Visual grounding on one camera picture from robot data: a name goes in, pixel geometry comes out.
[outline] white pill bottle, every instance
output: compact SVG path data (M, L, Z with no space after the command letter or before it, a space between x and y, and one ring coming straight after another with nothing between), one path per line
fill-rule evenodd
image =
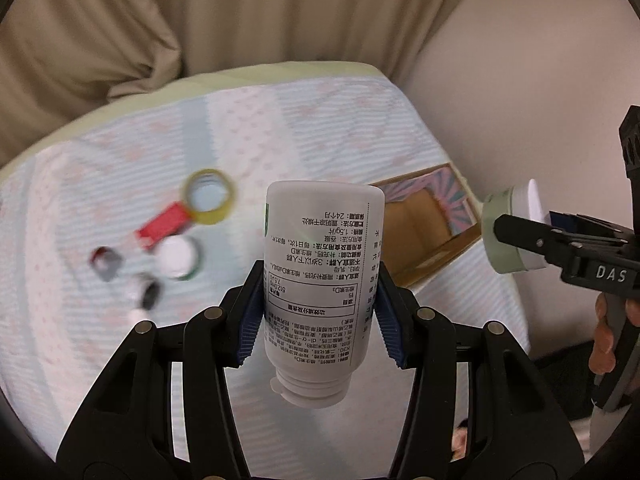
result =
M332 406L367 352L385 196L360 184L281 181L269 186L266 202L271 386L303 408Z

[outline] human hand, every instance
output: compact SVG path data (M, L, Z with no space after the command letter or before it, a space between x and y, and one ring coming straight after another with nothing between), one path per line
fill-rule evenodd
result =
M640 326L640 302L626 300L626 316L629 321ZM608 374L616 367L616 357L613 353L613 332L607 325L607 300L600 294L596 300L596 316L598 325L593 333L593 351L589 358L589 368L597 375Z

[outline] silver screw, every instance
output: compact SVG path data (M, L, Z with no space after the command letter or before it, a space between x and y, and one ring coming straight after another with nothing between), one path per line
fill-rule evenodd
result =
M151 324L150 321L140 321L134 328L136 330L136 332L138 332L139 334L146 334L147 332L149 332L149 330L151 330L151 327L153 325Z
M218 306L210 306L204 311L204 317L207 319L218 319L222 316L222 309Z
M504 334L504 325L502 323L498 323L497 321L492 321L487 326L489 332L495 335Z
M418 317L425 321L431 321L434 317L436 317L436 313L432 308L428 308L426 306L418 309Z

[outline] yellow tape roll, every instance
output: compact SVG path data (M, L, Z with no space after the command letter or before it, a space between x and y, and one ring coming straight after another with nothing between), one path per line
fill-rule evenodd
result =
M220 207L210 211L200 211L193 205L194 192L203 186L222 184L226 197ZM213 225L222 222L231 212L236 199L236 190L231 180L220 170L200 170L192 174L182 190L182 202L191 219L197 224Z

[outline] mattress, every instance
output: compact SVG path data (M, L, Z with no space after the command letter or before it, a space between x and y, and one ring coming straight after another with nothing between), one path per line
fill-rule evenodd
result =
M370 184L450 162L410 102L379 71L343 62L283 63L199 75L131 96L55 132L0 171L0 385L52 458L83 397L131 329L122 280L154 270L133 232L178 198L185 179L218 168L238 195L225 221L196 226L204 248L189 281L163 282L158 326L218 304L262 257L264 197L274 180ZM125 263L103 283L87 260L110 246ZM501 320L528 348L509 276L491 269L482 242L426 282L421 304L451 320ZM413 373L388 358L376 324L343 402L287 404L270 389L262 333L239 370L226 372L239 436L254 476L384 476ZM188 459L174 367L176 455ZM466 398L460 375L458 418Z

